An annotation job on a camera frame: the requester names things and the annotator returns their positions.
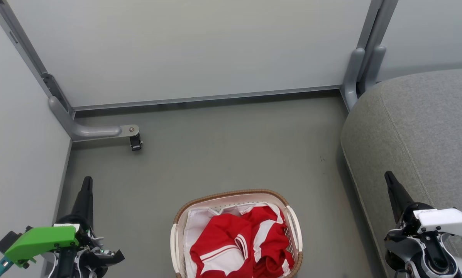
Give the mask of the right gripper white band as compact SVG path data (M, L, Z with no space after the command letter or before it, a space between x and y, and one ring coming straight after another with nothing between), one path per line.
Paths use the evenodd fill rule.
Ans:
M407 190L391 171L384 173L395 223L400 220L399 241L415 239L423 244L439 244L443 234L462 237L462 211L436 209L414 203Z

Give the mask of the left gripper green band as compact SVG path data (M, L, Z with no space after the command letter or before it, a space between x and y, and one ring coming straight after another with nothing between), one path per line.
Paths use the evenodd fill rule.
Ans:
M104 248L102 237L93 230L93 178L86 176L81 185L70 215L60 218L52 226L26 227L23 233L8 232L0 240L0 271L12 265L28 268L35 257L50 253L56 267L67 259L61 253L70 251L75 271L106 271L110 266L125 260L118 251Z

